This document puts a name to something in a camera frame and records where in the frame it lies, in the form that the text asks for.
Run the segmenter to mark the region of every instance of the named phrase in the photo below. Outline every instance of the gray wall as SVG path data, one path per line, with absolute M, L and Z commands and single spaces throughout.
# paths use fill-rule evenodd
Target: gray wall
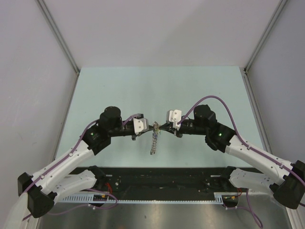
M 249 71 L 275 155 L 305 161 L 305 1 L 289 1 Z
M 61 131 L 76 75 L 34 0 L 0 7 L 0 228 L 17 177 L 44 167 Z

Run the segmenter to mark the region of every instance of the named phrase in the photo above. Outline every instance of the white panel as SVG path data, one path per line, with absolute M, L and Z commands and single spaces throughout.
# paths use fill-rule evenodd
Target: white panel
M 46 0 L 80 67 L 244 67 L 279 0 Z
M 305 1 L 290 1 L 249 78 L 272 151 L 305 162 Z
M 171 109 L 185 114 L 199 99 L 217 95 L 229 106 L 243 137 L 262 148 L 243 79 L 238 67 L 122 67 L 82 68 L 57 158 L 69 149 L 85 126 L 108 106 L 117 106 L 122 119 L 143 113 L 152 124 L 164 124 Z M 208 99 L 217 120 L 232 127 L 224 106 Z M 101 167 L 248 167 L 242 160 L 213 151 L 204 136 L 177 138 L 162 131 L 155 155 L 150 155 L 152 132 L 138 137 L 113 137 L 111 145 L 81 166 Z
M 75 74 L 33 0 L 0 7 L 0 228 L 17 200 L 17 177 L 56 148 Z

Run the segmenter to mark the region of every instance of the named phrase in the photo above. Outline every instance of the purple cable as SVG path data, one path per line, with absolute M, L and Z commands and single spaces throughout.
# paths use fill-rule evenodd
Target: purple cable
M 87 191 L 99 192 L 99 193 L 108 195 L 108 196 L 112 197 L 115 200 L 115 203 L 113 205 L 109 206 L 109 207 L 102 208 L 102 207 L 97 207 L 97 206 L 89 205 L 90 207 L 95 207 L 97 209 L 111 209 L 111 208 L 114 208 L 115 206 L 118 205 L 118 199 L 114 195 L 112 195 L 110 193 L 102 192 L 102 191 L 95 190 L 95 189 L 92 189 L 92 188 L 89 188 L 89 189 L 86 189 L 86 190 Z M 73 208 L 71 208 L 69 210 L 66 210 L 66 211 L 63 211 L 63 212 L 59 212 L 59 213 L 50 213 L 49 212 L 48 215 L 51 215 L 51 216 L 60 216 L 60 215 L 66 214 L 66 213 L 68 213 L 70 211 L 73 211 L 73 210 L 75 210 L 77 208 L 81 208 L 81 207 L 88 207 L 88 204 L 81 204 L 81 205 L 75 206 L 75 207 L 73 207 Z
M 81 134 L 81 136 L 80 136 L 80 139 L 77 141 L 77 143 L 75 144 L 75 146 L 73 147 L 73 149 L 70 151 L 69 154 L 73 153 L 73 152 L 76 150 L 76 148 L 78 147 L 78 145 L 81 143 L 82 137 L 84 137 L 84 135 L 85 135 L 86 131 L 88 130 L 88 128 L 89 128 L 92 124 L 96 123 L 97 121 L 98 121 L 98 119 L 97 119 L 97 120 L 94 120 L 94 121 L 92 121 L 92 122 L 90 122 L 90 123 L 86 126 L 86 128 L 84 129 L 84 131 L 82 132 L 82 134 Z M 47 174 L 48 174 L 49 172 L 51 172 L 54 168 L 56 168 L 58 165 L 60 165 L 62 162 L 64 162 L 67 158 L 69 158 L 69 157 L 70 157 L 69 154 L 67 154 L 67 155 L 66 155 L 65 157 L 63 157 L 59 162 L 57 162 L 57 163 L 54 164 L 52 167 L 50 167 L 48 170 L 46 170 L 46 171 L 45 171 L 43 174 L 41 174 L 38 178 L 36 178 L 36 180 L 34 180 L 34 181 L 24 190 L 23 193 L 28 192 L 28 191 L 29 191 L 38 181 L 40 181 L 40 180 L 41 180 L 41 176 L 47 175 Z M 22 221 L 28 219 L 30 216 L 31 216 L 31 214 L 27 215 L 25 218 L 23 218 Z
M 263 224 L 261 222 L 261 220 L 256 216 L 256 214 L 253 212 L 253 209 L 252 209 L 252 205 L 250 204 L 250 199 L 249 199 L 249 189 L 247 189 L 247 192 L 246 192 L 246 197 L 247 197 L 247 202 L 248 202 L 248 206 L 249 206 L 249 209 L 250 209 L 250 212 L 256 222 L 256 224 L 259 226 L 259 228 L 263 228 Z
M 235 124 L 235 122 L 234 122 L 234 119 L 233 119 L 233 117 L 232 117 L 232 114 L 231 114 L 231 112 L 230 112 L 228 106 L 225 104 L 225 102 L 224 102 L 221 98 L 219 98 L 219 97 L 217 97 L 217 96 L 215 96 L 215 95 L 208 95 L 208 96 L 203 97 L 202 99 L 200 99 L 197 103 L 195 103 L 195 105 L 186 113 L 186 115 L 184 115 L 184 117 L 181 119 L 181 121 L 179 121 L 177 124 L 180 124 L 181 122 L 183 122 L 183 121 L 187 118 L 187 116 L 195 109 L 195 107 L 196 107 L 199 103 L 201 103 L 203 100 L 209 99 L 209 98 L 217 99 L 217 100 L 219 100 L 219 101 L 224 105 L 225 109 L 227 110 L 227 112 L 228 112 L 228 114 L 229 114 L 229 116 L 230 116 L 230 119 L 231 119 L 233 128 L 234 128 L 234 130 L 235 130 L 235 132 L 236 132 L 236 135 L 237 135 L 238 139 L 241 141 L 241 143 L 243 143 L 247 148 L 251 149 L 252 151 L 254 151 L 254 152 L 258 153 L 259 155 L 261 155 L 261 156 L 263 156 L 263 157 L 269 159 L 270 161 L 274 162 L 274 163 L 277 164 L 278 166 L 282 166 L 282 163 L 278 162 L 277 160 L 273 159 L 272 157 L 270 157 L 270 156 L 264 154 L 263 152 L 261 152 L 261 151 L 259 151 L 259 150 L 257 150 L 257 149 L 254 149 L 253 147 L 249 147 L 249 145 L 248 145 L 248 144 L 242 139 L 242 137 L 240 136 L 240 134 L 239 134 L 239 132 L 238 132 L 238 130 L 237 130 L 236 124 Z M 294 175 L 295 178 L 297 178 L 297 179 L 302 183 L 302 185 L 305 187 L 305 182 L 304 182 L 304 181 L 303 181 L 294 171 L 292 171 L 291 169 L 289 169 L 289 168 L 286 167 L 285 165 L 283 165 L 283 168 L 284 168 L 286 171 L 288 171 L 289 173 L 291 173 L 292 175 Z
M 140 116 L 141 114 L 133 114 L 131 116 L 129 116 L 129 118 L 127 118 L 124 122 L 122 122 L 122 126 L 125 126 L 127 124 L 128 121 L 130 121 L 131 119 Z
M 249 190 L 247 189 L 246 197 L 247 197 L 247 202 L 248 202 L 248 205 L 249 205 L 249 209 L 248 209 L 248 208 L 245 208 L 245 207 L 232 207 L 232 208 L 228 208 L 225 204 L 224 204 L 223 206 L 225 207 L 226 210 L 243 209 L 243 210 L 249 211 L 249 212 L 252 214 L 252 216 L 253 216 L 253 218 L 254 218 L 256 224 L 258 225 L 258 227 L 262 229 L 262 228 L 264 228 L 263 223 L 262 223 L 262 221 L 259 219 L 259 217 L 253 212 L 253 209 L 252 209 L 252 206 L 251 206 L 250 200 L 249 200 L 248 191 L 249 191 Z

